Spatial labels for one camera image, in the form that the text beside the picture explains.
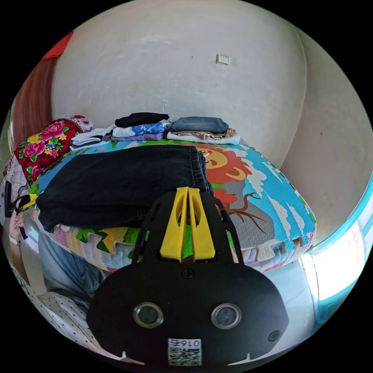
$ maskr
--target puzzle mat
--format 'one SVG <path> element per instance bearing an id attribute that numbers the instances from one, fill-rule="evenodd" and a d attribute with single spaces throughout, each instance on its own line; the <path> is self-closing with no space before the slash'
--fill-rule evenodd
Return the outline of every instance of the puzzle mat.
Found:
<path id="1" fill-rule="evenodd" d="M 206 174 L 214 195 L 222 201 L 239 237 L 245 263 L 261 272 L 297 259 L 315 237 L 316 219 L 289 180 L 253 147 L 207 145 L 187 141 L 158 140 L 111 142 L 98 148 L 66 154 L 33 183 L 29 193 L 40 194 L 56 173 L 79 154 L 111 152 L 134 146 L 196 146 L 206 158 Z M 39 228 L 38 208 L 30 215 Z M 52 240 L 68 251 L 104 270 L 114 271 L 131 262 L 136 228 L 79 229 L 57 226 Z M 190 229 L 185 237 L 184 256 L 192 253 Z"/>

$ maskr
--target white folded clothing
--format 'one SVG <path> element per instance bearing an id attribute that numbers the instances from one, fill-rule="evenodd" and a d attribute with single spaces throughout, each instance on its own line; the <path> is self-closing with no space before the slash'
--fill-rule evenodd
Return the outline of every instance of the white folded clothing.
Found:
<path id="1" fill-rule="evenodd" d="M 88 148 L 94 148 L 96 146 L 104 146 L 108 144 L 110 141 L 101 141 L 99 143 L 94 143 L 94 144 L 88 144 L 88 145 L 82 145 L 82 146 L 77 146 L 77 145 L 70 145 L 70 150 L 81 150 L 81 149 L 88 149 Z"/>
<path id="2" fill-rule="evenodd" d="M 91 139 L 97 136 L 105 136 L 109 132 L 111 132 L 116 127 L 115 124 L 111 125 L 108 128 L 94 128 L 92 131 L 84 132 L 76 135 L 71 139 L 73 144 L 81 144 L 82 142 L 86 142 L 87 139 Z"/>
<path id="3" fill-rule="evenodd" d="M 85 145 L 93 142 L 99 143 L 102 140 L 103 136 L 98 136 L 98 137 L 88 137 L 82 141 L 71 141 L 72 145 L 80 146 L 80 145 Z"/>
<path id="4" fill-rule="evenodd" d="M 241 137 L 238 133 L 235 133 L 231 137 L 223 137 L 222 139 L 212 139 L 208 138 L 206 140 L 201 139 L 200 137 L 193 136 L 193 135 L 175 135 L 172 132 L 167 133 L 168 140 L 178 140 L 178 141 L 191 141 L 194 143 L 201 143 L 201 144 L 231 144 L 231 145 L 238 145 Z"/>

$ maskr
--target yellow bracket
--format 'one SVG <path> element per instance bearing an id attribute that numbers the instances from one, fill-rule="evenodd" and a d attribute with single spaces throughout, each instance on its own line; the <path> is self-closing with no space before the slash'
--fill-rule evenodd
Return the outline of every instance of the yellow bracket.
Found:
<path id="1" fill-rule="evenodd" d="M 30 202 L 26 203 L 22 208 L 23 209 L 27 209 L 29 208 L 30 206 L 32 205 L 35 205 L 36 203 L 36 199 L 38 198 L 38 195 L 37 194 L 29 194 L 30 196 Z"/>
<path id="2" fill-rule="evenodd" d="M 193 261 L 212 259 L 215 256 L 215 248 L 199 189 L 189 188 L 189 211 Z"/>
<path id="3" fill-rule="evenodd" d="M 160 248 L 162 258 L 183 260 L 185 227 L 187 225 L 188 187 L 178 188 L 170 219 Z"/>
<path id="4" fill-rule="evenodd" d="M 187 224 L 187 201 L 189 200 L 190 226 L 192 232 L 193 260 L 212 259 L 215 248 L 199 189 L 178 188 L 166 228 L 160 254 L 166 259 L 183 260 L 185 228 Z"/>

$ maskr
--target purple folded clothing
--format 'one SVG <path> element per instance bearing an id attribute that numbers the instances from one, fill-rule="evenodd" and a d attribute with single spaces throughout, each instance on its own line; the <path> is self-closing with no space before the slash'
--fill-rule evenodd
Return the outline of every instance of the purple folded clothing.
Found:
<path id="1" fill-rule="evenodd" d="M 112 137 L 112 141 L 145 141 L 145 140 L 160 140 L 163 138 L 163 133 L 145 133 L 143 135 L 131 137 Z"/>

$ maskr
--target black folded shirt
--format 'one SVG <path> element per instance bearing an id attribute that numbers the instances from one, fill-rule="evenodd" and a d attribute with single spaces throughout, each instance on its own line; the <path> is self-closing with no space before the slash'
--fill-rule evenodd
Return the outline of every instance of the black folded shirt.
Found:
<path id="1" fill-rule="evenodd" d="M 156 113 L 133 113 L 127 117 L 115 120 L 117 127 L 127 128 L 140 124 L 154 124 L 159 123 L 161 120 L 167 120 L 170 116 L 167 114 Z"/>

